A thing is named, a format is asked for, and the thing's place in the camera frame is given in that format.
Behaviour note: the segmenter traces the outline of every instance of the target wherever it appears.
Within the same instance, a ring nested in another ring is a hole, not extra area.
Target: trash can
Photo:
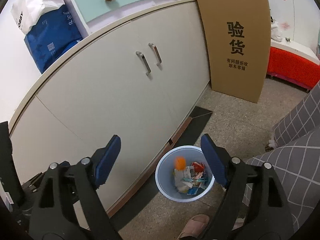
[[[178,192],[174,184],[174,160],[178,156],[183,156],[186,159],[187,165],[192,162],[204,163],[205,171],[208,174],[209,181],[207,188],[199,195],[187,195]],[[159,161],[156,168],[156,184],[160,192],[167,198],[176,202],[191,202],[203,197],[213,186],[214,176],[209,168],[209,165],[202,153],[201,148],[196,146],[180,146],[172,149],[165,154]]]

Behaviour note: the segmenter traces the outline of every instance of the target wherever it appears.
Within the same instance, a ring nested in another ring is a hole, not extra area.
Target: blue bag
[[[81,40],[66,5],[42,15],[24,39],[41,74]]]

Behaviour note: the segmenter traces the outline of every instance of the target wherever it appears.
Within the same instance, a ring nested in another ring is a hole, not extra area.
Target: cardboard sheet
[[[212,90],[257,103],[270,53],[268,0],[197,0]]]

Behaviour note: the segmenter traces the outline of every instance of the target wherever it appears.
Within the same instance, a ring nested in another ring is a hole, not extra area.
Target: red fabric
[[[314,87],[320,80],[320,66],[283,49],[271,47],[268,72]]]

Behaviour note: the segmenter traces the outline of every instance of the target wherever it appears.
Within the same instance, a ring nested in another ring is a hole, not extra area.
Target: qr code
[[[48,50],[49,50],[49,51],[53,50],[53,49],[54,49],[54,44],[53,44],[53,42],[51,42],[47,47],[48,47]]]

